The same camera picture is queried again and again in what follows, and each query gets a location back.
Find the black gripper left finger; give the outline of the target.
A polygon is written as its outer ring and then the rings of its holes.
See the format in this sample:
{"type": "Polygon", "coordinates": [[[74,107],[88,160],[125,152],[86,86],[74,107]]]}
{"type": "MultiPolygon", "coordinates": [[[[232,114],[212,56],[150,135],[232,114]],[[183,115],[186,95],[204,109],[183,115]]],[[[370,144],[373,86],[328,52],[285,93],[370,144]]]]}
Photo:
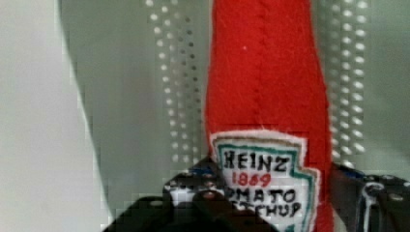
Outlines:
{"type": "Polygon", "coordinates": [[[103,232],[278,232],[226,194],[217,165],[205,158],[165,183],[161,196],[136,200],[103,232]]]}

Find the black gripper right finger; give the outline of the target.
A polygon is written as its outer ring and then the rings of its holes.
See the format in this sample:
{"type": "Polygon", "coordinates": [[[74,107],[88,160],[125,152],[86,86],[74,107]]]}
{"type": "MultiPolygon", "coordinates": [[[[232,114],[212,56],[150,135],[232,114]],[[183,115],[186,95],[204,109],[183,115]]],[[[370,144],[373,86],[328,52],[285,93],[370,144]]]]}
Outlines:
{"type": "Polygon", "coordinates": [[[410,232],[408,180],[337,164],[330,180],[331,202],[347,232],[410,232]]]}

